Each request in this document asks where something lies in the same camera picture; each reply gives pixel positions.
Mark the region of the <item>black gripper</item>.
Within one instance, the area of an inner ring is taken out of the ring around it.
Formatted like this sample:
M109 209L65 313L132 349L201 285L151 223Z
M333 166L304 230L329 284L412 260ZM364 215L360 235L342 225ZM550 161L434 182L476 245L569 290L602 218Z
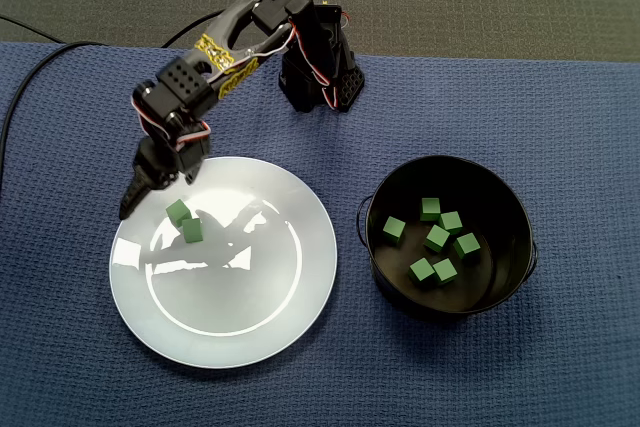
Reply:
M146 135L134 157L134 175L120 201L119 219L128 219L151 190L165 189L179 174L193 183L209 153L208 134L186 140L180 148L164 135Z

